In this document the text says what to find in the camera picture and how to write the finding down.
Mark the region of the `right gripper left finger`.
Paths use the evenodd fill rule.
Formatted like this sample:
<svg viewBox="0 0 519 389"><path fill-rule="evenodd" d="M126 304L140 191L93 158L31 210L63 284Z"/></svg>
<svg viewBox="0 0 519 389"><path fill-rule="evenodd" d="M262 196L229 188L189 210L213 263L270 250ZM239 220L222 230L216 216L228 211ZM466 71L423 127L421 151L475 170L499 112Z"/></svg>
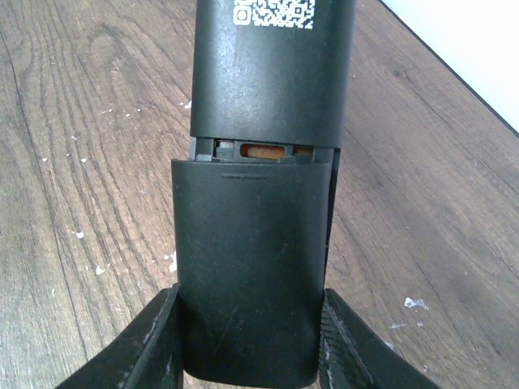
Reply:
<svg viewBox="0 0 519 389"><path fill-rule="evenodd" d="M62 389L182 387L178 286L162 289L106 348Z"/></svg>

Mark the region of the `black remote battery cover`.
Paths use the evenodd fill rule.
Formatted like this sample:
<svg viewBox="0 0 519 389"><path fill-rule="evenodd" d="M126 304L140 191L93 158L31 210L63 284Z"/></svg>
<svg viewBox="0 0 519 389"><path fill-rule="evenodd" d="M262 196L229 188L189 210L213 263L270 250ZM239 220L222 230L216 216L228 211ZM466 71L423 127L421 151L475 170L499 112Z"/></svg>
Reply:
<svg viewBox="0 0 519 389"><path fill-rule="evenodd" d="M317 375L326 163L172 164L186 372L247 387Z"/></svg>

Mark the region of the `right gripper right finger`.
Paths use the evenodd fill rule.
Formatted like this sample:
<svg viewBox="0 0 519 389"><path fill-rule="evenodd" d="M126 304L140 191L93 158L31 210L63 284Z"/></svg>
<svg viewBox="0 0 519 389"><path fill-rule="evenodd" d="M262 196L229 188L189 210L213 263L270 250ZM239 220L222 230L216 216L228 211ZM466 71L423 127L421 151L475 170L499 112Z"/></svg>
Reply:
<svg viewBox="0 0 519 389"><path fill-rule="evenodd" d="M438 385L381 340L330 288L320 326L322 388L436 389Z"/></svg>

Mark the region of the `black remote control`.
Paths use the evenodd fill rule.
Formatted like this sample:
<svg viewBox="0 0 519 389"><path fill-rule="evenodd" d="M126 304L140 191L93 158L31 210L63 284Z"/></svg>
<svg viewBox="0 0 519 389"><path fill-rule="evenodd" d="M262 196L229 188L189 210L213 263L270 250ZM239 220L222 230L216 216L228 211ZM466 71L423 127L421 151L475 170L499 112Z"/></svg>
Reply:
<svg viewBox="0 0 519 389"><path fill-rule="evenodd" d="M190 157L174 160L182 263L328 261L355 4L199 1Z"/></svg>

